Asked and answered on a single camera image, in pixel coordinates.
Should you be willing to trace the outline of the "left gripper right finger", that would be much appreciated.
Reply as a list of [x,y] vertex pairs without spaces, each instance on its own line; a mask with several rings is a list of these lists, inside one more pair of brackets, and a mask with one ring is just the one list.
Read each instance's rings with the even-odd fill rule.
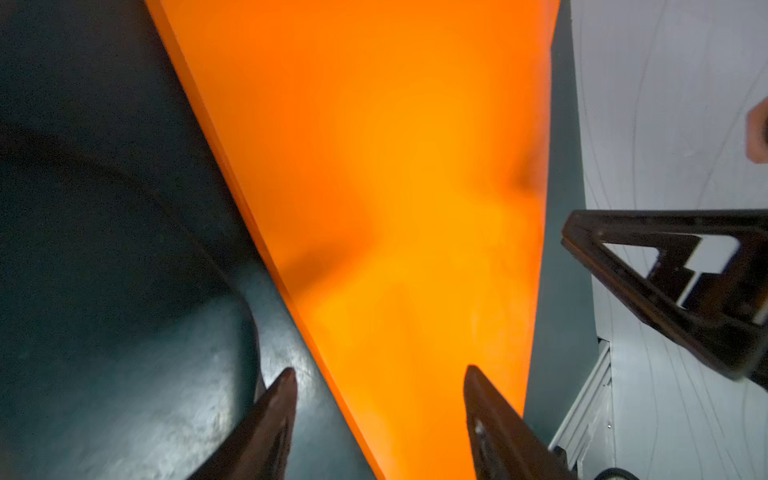
[[463,397],[473,466],[478,479],[573,479],[475,365],[467,367]]

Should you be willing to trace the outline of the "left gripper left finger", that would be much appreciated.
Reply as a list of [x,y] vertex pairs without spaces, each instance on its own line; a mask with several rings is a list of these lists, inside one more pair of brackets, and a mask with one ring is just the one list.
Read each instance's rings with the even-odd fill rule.
[[283,479],[291,448],[297,395],[295,370],[286,368],[191,478]]

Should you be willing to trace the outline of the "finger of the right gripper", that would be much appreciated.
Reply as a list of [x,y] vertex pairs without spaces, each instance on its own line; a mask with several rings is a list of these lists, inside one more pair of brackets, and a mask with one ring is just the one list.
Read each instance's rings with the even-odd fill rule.
[[[695,274],[706,235],[736,249],[720,272]],[[562,244],[641,322],[720,375],[766,387],[766,210],[576,210]]]

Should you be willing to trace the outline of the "orange wrapping paper sheet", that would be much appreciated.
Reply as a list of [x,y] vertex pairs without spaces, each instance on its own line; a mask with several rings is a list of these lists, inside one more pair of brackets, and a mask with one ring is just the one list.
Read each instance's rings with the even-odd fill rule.
[[463,378],[526,400],[555,1],[152,1],[375,475],[471,479]]

